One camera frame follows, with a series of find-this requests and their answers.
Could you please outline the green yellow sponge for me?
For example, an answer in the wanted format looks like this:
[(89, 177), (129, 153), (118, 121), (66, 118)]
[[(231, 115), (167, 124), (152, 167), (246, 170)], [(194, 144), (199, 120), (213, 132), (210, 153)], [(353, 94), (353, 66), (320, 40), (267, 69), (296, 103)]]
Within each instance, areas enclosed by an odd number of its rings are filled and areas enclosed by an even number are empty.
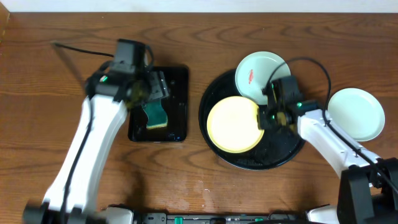
[(142, 105), (147, 116), (147, 129), (164, 128), (168, 124), (168, 116), (162, 107), (161, 100), (151, 101)]

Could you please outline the yellow plate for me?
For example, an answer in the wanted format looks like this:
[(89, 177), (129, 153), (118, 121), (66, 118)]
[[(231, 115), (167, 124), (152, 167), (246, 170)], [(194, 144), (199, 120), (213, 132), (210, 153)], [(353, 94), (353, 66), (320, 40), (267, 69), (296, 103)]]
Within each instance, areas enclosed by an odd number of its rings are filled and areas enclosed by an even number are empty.
[(243, 96), (230, 96), (212, 107), (206, 122), (211, 142), (224, 152), (239, 154), (254, 148), (264, 135), (259, 106)]

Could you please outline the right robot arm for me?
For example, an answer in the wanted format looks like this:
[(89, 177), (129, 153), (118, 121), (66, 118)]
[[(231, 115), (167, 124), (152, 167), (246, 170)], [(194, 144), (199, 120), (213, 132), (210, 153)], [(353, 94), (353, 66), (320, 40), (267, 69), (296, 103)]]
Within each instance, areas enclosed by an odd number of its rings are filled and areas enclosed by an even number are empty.
[(260, 129), (295, 128), (340, 178), (338, 203), (306, 212), (307, 223), (397, 223), (397, 159), (382, 159), (339, 127), (315, 101), (262, 106)]

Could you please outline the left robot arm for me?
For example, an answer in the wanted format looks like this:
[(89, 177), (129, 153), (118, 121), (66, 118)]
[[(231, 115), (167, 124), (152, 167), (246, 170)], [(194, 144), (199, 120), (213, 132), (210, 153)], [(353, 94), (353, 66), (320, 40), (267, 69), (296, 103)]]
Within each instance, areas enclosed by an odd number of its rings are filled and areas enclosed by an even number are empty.
[(128, 103), (148, 104), (169, 96), (164, 72), (97, 71), (85, 83), (77, 131), (40, 206), (26, 205), (24, 223), (137, 223), (122, 205), (97, 211), (98, 187), (109, 151), (127, 118)]

